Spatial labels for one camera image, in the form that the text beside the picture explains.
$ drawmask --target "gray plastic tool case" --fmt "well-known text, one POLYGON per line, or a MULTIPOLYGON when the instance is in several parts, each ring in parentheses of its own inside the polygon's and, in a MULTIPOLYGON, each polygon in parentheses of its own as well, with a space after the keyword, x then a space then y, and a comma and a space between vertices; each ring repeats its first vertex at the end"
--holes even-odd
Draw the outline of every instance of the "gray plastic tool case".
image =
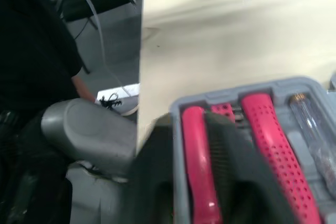
MULTIPOLYGON (((309 186, 319 206, 325 224, 336 224, 336 200, 327 191, 326 185, 318 173, 315 163, 308 151, 301 129, 290 107, 289 98, 297 93, 306 93, 315 102, 330 123, 332 129, 336 125, 336 96, 327 94, 326 90, 316 81, 305 78, 291 78, 271 81, 250 86, 219 90, 190 97, 180 98, 171 106, 174 124, 174 223, 192 224, 190 203, 188 200, 187 177, 184 164, 183 135, 181 114, 184 109, 194 105, 216 105, 225 102, 237 104, 248 94, 265 92, 271 95, 278 120, 287 139, 295 152, 305 173, 309 186)), ((248 139, 252 140, 252 132, 244 130, 248 139)))

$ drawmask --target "table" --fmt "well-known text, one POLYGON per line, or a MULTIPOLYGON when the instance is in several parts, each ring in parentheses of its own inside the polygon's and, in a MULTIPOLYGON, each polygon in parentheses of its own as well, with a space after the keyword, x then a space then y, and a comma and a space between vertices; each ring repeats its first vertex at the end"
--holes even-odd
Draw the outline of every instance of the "table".
POLYGON ((336 0, 144 0, 139 146, 176 99, 336 69, 336 0))

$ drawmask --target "pink rubber grip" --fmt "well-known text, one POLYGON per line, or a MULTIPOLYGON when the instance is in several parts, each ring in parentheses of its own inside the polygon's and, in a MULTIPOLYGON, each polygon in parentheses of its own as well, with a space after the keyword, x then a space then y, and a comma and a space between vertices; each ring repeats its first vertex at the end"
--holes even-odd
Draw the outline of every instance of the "pink rubber grip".
POLYGON ((227 116, 233 123, 236 123, 235 115, 230 103, 222 103, 211 106, 211 111, 216 114, 227 116))
POLYGON ((194 200, 193 224, 222 224, 203 113, 203 108, 195 106, 182 115, 186 170, 194 200))
POLYGON ((271 97, 264 93, 249 95, 242 99, 241 106, 261 153, 276 174, 300 223, 321 223, 313 194, 281 129, 271 97))

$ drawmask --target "gray floor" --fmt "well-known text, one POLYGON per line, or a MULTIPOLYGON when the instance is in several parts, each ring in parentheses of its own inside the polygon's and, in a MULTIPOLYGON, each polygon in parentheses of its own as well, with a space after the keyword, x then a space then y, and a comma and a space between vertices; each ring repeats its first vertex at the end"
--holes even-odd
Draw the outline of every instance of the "gray floor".
MULTIPOLYGON (((98 15, 107 66, 123 85, 139 82, 142 0, 137 3, 136 8, 127 4, 98 15)), ((81 19, 68 24, 74 37, 85 22, 85 19, 81 19)), ((91 74, 85 74, 83 70, 80 72, 90 91, 97 95, 99 90, 119 87, 117 80, 103 65, 98 31, 87 24, 76 42, 83 61, 91 71, 91 74)))

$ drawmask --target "black shirt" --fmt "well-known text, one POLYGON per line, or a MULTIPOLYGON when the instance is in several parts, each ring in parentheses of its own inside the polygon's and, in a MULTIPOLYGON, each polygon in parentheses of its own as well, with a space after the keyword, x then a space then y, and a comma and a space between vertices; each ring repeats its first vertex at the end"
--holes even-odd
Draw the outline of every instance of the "black shirt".
POLYGON ((78 97, 76 43, 49 0, 0 0, 0 111, 34 116, 78 97))

